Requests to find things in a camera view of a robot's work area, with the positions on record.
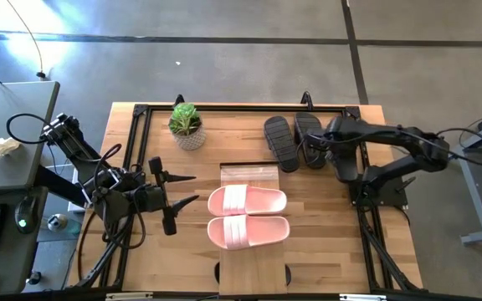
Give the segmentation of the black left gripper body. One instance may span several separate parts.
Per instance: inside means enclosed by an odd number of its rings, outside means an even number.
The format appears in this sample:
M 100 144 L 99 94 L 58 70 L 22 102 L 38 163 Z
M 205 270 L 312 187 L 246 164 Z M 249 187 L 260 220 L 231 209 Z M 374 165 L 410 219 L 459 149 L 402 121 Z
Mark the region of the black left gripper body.
M 163 169 L 162 160 L 159 156 L 154 156 L 148 161 L 150 172 L 155 177 L 154 184 L 145 184 L 137 192 L 138 208 L 143 212 L 161 211 L 162 227 L 167 236 L 177 233 L 176 218 L 177 213 L 167 197 L 166 184 L 174 182 L 175 176 Z

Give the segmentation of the light grey desk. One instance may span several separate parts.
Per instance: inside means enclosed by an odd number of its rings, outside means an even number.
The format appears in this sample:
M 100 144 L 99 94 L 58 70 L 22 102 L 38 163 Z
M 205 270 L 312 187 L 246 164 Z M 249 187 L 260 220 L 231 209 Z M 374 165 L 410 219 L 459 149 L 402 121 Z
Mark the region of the light grey desk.
M 59 88 L 57 81 L 0 84 L 0 138 L 8 138 L 6 123 L 13 115 L 29 113 L 41 118 L 21 116 L 12 121 L 12 133 L 30 143 L 0 158 L 0 189 L 33 184 L 44 148 L 34 142 L 40 137 L 44 122 L 52 119 Z

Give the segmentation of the silver metal bracket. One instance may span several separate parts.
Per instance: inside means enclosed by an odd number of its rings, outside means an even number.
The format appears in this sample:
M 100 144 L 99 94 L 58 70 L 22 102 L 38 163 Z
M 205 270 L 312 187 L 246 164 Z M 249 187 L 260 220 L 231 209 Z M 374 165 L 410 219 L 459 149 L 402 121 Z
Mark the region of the silver metal bracket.
M 108 293 L 105 301 L 147 301 L 153 299 L 153 293 L 150 292 L 120 292 Z
M 387 301 L 386 295 L 340 293 L 340 301 Z

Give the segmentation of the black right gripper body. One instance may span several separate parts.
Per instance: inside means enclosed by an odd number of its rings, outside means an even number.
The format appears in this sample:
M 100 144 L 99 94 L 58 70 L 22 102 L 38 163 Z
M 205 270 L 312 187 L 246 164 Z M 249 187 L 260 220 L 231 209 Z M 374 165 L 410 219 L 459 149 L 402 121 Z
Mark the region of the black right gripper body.
M 331 163 L 335 167 L 340 182 L 353 182 L 358 177 L 356 166 L 357 143 L 352 141 L 357 134 L 350 132 L 352 120 L 345 117 L 334 118 L 327 126 L 331 141 Z

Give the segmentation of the white paper sheet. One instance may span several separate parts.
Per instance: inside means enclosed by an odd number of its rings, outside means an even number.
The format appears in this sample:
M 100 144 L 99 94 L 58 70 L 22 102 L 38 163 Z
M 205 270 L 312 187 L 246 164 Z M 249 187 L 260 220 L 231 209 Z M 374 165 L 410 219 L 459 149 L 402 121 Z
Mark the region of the white paper sheet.
M 75 185 L 79 185 L 78 175 L 79 175 L 79 172 L 76 169 L 74 169 L 71 182 Z M 75 205 L 73 202 L 70 202 L 68 205 L 68 212 L 84 213 L 89 207 L 90 207 L 90 203 L 88 201 L 85 201 L 85 203 L 81 206 Z

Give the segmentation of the black rubber slide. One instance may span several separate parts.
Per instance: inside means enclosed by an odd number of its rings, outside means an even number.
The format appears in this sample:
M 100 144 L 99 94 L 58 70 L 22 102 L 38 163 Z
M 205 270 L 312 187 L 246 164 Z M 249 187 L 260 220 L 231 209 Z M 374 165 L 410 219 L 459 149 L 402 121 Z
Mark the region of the black rubber slide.
M 267 119 L 264 122 L 264 136 L 283 172 L 291 173 L 299 169 L 294 137 L 285 117 L 273 116 Z
M 323 152 L 310 147 L 305 134 L 308 130 L 321 130 L 321 123 L 317 117 L 307 112 L 298 112 L 294 117 L 296 154 L 302 151 L 305 164 L 311 169 L 321 169 L 326 165 Z

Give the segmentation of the silver round cap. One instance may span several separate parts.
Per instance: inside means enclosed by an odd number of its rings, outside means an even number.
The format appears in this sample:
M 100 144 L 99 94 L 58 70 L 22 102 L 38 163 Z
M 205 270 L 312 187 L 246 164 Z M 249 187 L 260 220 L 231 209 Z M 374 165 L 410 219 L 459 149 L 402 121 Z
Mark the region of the silver round cap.
M 69 219 L 64 214 L 53 214 L 47 219 L 47 227 L 51 232 L 65 232 Z

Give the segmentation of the succulent in patterned white pot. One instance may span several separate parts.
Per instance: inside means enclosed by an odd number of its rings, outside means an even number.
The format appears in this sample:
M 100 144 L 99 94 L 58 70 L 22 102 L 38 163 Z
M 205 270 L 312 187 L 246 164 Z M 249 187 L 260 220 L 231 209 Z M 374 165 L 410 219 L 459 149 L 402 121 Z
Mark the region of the succulent in patterned white pot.
M 175 105 L 168 127 L 177 145 L 185 151 L 198 149 L 206 140 L 203 121 L 194 104 Z

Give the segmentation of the crumpled white tissue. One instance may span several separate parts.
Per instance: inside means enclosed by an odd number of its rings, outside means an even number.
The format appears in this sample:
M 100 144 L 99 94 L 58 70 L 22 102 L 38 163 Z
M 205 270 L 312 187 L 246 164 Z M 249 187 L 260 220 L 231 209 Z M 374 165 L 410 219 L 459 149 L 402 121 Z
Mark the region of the crumpled white tissue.
M 15 151 L 20 145 L 21 143 L 14 138 L 0 138 L 0 159 Z

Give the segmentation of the pink rubber slide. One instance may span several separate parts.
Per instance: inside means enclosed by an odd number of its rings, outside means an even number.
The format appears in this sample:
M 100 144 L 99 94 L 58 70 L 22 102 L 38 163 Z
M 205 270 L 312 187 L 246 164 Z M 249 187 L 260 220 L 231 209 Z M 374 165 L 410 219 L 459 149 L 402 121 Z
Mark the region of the pink rubber slide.
M 280 216 L 237 215 L 212 219 L 207 231 L 217 247 L 239 250 L 283 242 L 290 235 L 290 224 Z
M 287 205 L 287 196 L 277 189 L 247 184 L 221 186 L 208 198 L 208 211 L 216 217 L 274 215 Z

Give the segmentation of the black computer mouse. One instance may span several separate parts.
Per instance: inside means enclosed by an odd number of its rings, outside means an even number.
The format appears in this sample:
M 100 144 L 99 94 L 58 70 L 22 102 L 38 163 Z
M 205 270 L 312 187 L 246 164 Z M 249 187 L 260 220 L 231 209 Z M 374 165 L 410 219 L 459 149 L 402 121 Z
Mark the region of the black computer mouse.
M 18 231 L 22 234 L 33 232 L 38 225 L 38 202 L 33 196 L 26 196 L 15 206 L 14 221 Z

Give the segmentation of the dark grey desk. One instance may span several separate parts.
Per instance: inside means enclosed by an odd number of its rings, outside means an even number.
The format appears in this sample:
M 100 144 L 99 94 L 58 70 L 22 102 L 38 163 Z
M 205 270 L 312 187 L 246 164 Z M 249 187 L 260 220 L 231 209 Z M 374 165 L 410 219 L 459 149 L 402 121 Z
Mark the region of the dark grey desk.
M 26 196 L 37 198 L 38 225 L 29 234 L 18 231 L 14 221 L 15 206 Z M 0 190 L 0 295 L 21 293 L 26 279 L 33 270 L 37 250 L 40 220 L 44 213 L 48 190 L 45 187 L 32 189 Z

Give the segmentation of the black aluminium frame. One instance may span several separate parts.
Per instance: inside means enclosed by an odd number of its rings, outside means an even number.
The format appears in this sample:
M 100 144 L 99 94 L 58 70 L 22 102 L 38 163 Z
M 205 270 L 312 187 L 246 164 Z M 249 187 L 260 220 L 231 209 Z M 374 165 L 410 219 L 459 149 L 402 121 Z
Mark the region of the black aluminium frame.
M 182 181 L 167 185 L 171 201 L 190 197 L 177 218 L 177 233 L 167 236 L 159 212 L 146 213 L 134 224 L 123 292 L 158 295 L 196 293 L 214 295 L 214 277 L 222 250 L 207 235 L 211 214 L 207 199 L 221 184 L 225 167 L 251 163 L 267 167 L 273 155 L 264 137 L 264 122 L 275 115 L 292 120 L 299 105 L 204 104 L 199 106 L 206 139 L 196 150 L 183 150 L 168 129 L 172 107 L 152 106 L 151 123 L 135 133 L 146 137 L 146 156 L 158 156 L 163 167 Z M 349 191 L 330 166 L 312 170 L 302 166 L 280 172 L 277 187 L 288 204 L 285 217 L 290 236 L 282 244 L 264 248 L 265 256 L 290 267 L 288 293 L 365 293 L 369 289 L 361 230 Z

